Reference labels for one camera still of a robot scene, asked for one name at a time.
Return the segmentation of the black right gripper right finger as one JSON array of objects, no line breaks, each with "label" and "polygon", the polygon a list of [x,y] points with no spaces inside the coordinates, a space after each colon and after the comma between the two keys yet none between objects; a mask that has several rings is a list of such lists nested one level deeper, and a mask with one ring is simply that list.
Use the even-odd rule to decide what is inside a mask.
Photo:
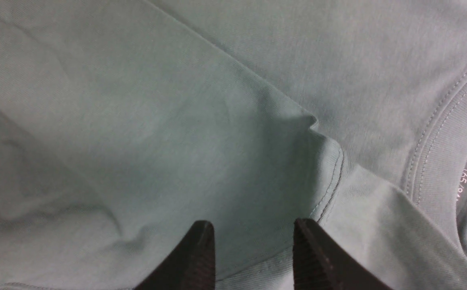
[{"label": "black right gripper right finger", "polygon": [[294,222],[292,248],[295,290],[389,290],[359,264],[316,221]]}]

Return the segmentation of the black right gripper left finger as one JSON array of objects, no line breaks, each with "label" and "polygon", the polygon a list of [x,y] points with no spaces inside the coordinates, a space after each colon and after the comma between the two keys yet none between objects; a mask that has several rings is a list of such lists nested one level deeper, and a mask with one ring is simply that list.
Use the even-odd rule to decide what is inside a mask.
[{"label": "black right gripper left finger", "polygon": [[198,220],[135,289],[214,290],[215,281],[215,230],[211,222]]}]

